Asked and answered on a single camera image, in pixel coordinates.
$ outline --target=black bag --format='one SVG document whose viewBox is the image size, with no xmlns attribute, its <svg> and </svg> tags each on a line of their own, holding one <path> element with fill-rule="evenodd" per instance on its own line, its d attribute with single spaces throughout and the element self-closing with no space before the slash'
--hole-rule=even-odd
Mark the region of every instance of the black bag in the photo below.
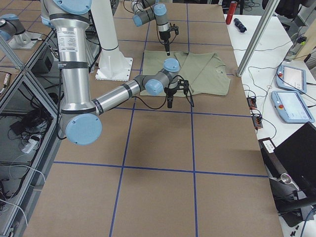
<svg viewBox="0 0 316 237">
<path fill-rule="evenodd" d="M 263 9 L 266 8 L 268 1 L 262 0 Z M 289 19 L 294 19 L 300 11 L 300 4 L 301 0 L 281 0 L 276 7 L 276 13 Z"/>
</svg>

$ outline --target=white label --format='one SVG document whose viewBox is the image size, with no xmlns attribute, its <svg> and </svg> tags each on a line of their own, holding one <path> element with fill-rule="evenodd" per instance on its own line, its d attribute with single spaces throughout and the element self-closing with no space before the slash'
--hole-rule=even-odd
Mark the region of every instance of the white label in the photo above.
<svg viewBox="0 0 316 237">
<path fill-rule="evenodd" d="M 262 143 L 266 147 L 266 149 L 268 150 L 269 153 L 273 153 L 274 152 L 275 147 L 271 143 L 270 140 L 263 141 Z"/>
<path fill-rule="evenodd" d="M 58 31 L 59 52 L 78 52 L 78 39 L 75 31 Z"/>
</svg>

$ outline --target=white power adapter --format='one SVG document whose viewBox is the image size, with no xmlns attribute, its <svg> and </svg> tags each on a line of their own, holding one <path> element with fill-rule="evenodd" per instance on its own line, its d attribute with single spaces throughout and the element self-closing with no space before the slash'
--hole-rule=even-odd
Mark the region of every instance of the white power adapter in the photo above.
<svg viewBox="0 0 316 237">
<path fill-rule="evenodd" d="M 36 146 L 36 144 L 40 142 L 40 138 L 41 138 L 40 134 L 34 134 L 30 136 L 27 144 L 25 144 L 25 146 L 21 149 L 21 151 L 26 154 L 30 153 L 33 150 L 33 148 Z"/>
</svg>

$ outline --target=blue joint cap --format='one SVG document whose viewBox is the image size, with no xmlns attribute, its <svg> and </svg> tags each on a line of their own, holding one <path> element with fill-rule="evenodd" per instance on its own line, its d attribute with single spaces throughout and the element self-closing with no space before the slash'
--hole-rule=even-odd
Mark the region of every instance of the blue joint cap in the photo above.
<svg viewBox="0 0 316 237">
<path fill-rule="evenodd" d="M 42 16 L 40 16 L 40 17 L 41 17 L 41 22 L 42 22 L 43 25 L 45 25 L 45 26 L 47 26 L 47 27 L 50 27 L 50 28 L 55 28 L 55 27 L 51 24 L 50 20 L 48 20 L 48 19 L 46 19 L 46 18 L 44 18 L 44 17 L 42 17 Z"/>
<path fill-rule="evenodd" d="M 69 141 L 77 145 L 95 142 L 102 132 L 102 124 L 96 115 L 82 114 L 74 117 L 66 127 Z"/>
<path fill-rule="evenodd" d="M 163 16 L 167 13 L 167 8 L 163 3 L 158 3 L 154 6 L 154 14 L 157 16 Z"/>
<path fill-rule="evenodd" d="M 65 12 L 73 15 L 83 15 L 91 9 L 92 0 L 53 0 Z"/>
<path fill-rule="evenodd" d="M 145 89 L 148 91 L 151 95 L 159 95 L 163 91 L 163 85 L 160 81 L 156 79 L 150 79 L 146 85 Z"/>
<path fill-rule="evenodd" d="M 15 14 L 5 14 L 1 16 L 1 18 L 4 20 L 19 20 L 19 18 Z"/>
<path fill-rule="evenodd" d="M 11 39 L 11 35 L 9 35 L 7 32 L 5 31 L 0 31 L 0 36 L 2 36 L 2 38 L 5 40 L 5 41 L 8 41 L 9 39 Z"/>
<path fill-rule="evenodd" d="M 136 25 L 137 27 L 143 25 L 142 19 L 140 19 L 140 17 L 139 17 L 138 15 L 134 15 L 134 16 L 133 16 L 133 20 L 134 20 L 134 23 L 135 23 L 135 25 Z"/>
<path fill-rule="evenodd" d="M 180 71 L 179 62 L 174 58 L 167 58 L 163 63 L 163 68 L 172 73 Z"/>
</svg>

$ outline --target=tablet screen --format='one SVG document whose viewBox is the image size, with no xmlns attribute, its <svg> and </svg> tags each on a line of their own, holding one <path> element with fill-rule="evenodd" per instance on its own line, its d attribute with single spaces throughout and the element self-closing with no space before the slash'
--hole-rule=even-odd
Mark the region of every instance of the tablet screen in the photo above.
<svg viewBox="0 0 316 237">
<path fill-rule="evenodd" d="M 284 67 L 284 78 L 283 80 L 286 83 L 283 83 L 286 86 L 291 85 L 292 87 L 296 89 L 303 89 L 303 71 L 295 69 L 295 68 L 289 68 Z"/>
<path fill-rule="evenodd" d="M 281 103 L 290 119 L 308 120 L 308 116 L 300 98 L 296 93 L 278 93 Z"/>
</svg>

